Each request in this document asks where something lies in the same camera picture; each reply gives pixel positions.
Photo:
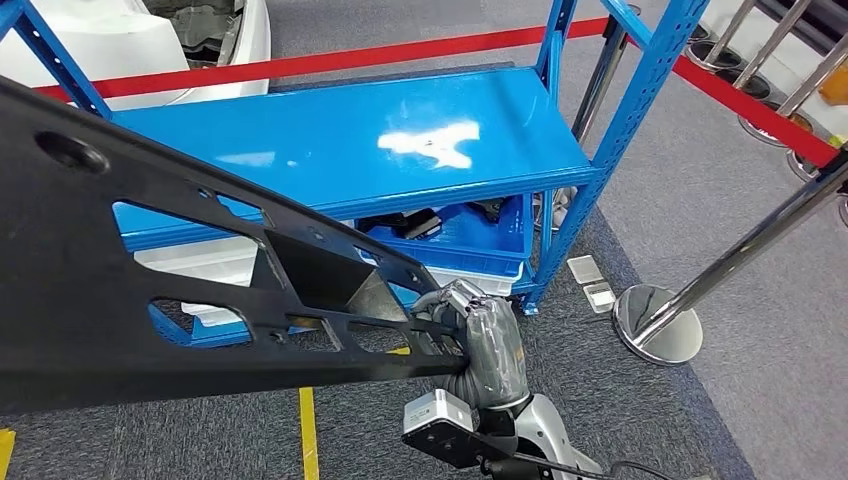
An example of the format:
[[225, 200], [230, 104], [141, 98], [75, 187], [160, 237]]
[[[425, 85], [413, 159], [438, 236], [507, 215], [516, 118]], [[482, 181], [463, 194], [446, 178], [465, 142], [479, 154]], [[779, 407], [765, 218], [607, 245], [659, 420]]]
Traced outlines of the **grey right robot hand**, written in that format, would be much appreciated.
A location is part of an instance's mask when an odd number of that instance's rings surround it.
[[530, 396], [525, 354], [509, 301], [457, 279], [422, 295], [410, 313], [444, 323], [452, 317], [465, 331], [463, 349], [469, 363], [459, 373], [436, 376], [433, 386], [473, 409], [505, 409]]

